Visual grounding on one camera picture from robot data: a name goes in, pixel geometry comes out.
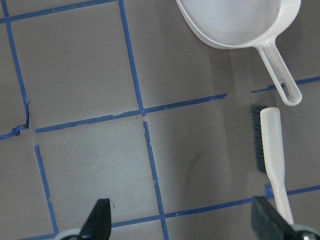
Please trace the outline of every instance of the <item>white scoop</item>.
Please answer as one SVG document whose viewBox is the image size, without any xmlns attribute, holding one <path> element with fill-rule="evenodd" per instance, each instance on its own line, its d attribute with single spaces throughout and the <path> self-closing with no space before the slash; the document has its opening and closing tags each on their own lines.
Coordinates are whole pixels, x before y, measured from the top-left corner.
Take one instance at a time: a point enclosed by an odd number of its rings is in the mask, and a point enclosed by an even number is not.
<svg viewBox="0 0 320 240">
<path fill-rule="evenodd" d="M 258 50 L 283 102 L 295 106 L 302 95 L 276 44 L 296 18 L 301 0 L 176 0 L 189 27 L 218 49 Z M 281 84 L 285 85 L 287 95 Z"/>
</svg>

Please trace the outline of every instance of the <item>gray floor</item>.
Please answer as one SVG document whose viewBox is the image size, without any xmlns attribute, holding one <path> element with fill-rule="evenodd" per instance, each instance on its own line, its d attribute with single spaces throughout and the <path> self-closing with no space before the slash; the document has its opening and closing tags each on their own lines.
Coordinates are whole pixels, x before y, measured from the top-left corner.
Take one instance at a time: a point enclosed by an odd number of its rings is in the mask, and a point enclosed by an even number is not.
<svg viewBox="0 0 320 240">
<path fill-rule="evenodd" d="M 293 218 L 320 231 L 320 1 L 276 41 L 295 107 L 259 91 L 255 49 L 207 46 L 174 0 L 80 2 L 8 0 L 0 18 L 1 240 L 80 228 L 99 198 L 112 240 L 256 239 L 253 104 L 280 109 Z"/>
</svg>

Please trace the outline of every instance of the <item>brush bristles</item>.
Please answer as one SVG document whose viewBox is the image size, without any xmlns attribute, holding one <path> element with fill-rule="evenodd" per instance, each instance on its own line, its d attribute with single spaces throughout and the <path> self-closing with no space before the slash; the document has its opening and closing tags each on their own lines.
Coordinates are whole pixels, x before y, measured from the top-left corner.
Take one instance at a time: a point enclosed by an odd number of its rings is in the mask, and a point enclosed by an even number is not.
<svg viewBox="0 0 320 240">
<path fill-rule="evenodd" d="M 260 112 L 266 108 L 267 106 L 263 106 L 263 105 L 253 105 L 251 109 L 253 130 L 254 130 L 254 147 L 255 147 L 256 166 L 258 170 L 264 174 L 266 174 L 267 171 L 266 171 L 264 148 L 263 148 L 262 135 L 261 135 Z"/>
</svg>

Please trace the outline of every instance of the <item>plastic handle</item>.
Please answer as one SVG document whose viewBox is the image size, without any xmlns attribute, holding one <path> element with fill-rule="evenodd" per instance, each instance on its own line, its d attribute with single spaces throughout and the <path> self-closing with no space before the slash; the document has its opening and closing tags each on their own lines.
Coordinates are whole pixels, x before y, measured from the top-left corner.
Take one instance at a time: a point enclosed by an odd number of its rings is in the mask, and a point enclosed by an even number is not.
<svg viewBox="0 0 320 240">
<path fill-rule="evenodd" d="M 289 223 L 294 224 L 285 187 L 285 157 L 280 111 L 268 107 L 260 112 L 263 155 L 266 173 L 272 185 L 276 208 Z"/>
<path fill-rule="evenodd" d="M 302 100 L 301 92 L 277 49 L 275 39 L 255 48 L 258 50 L 282 101 L 288 106 L 298 105 Z M 285 85 L 288 96 L 286 96 L 281 84 Z"/>
</svg>

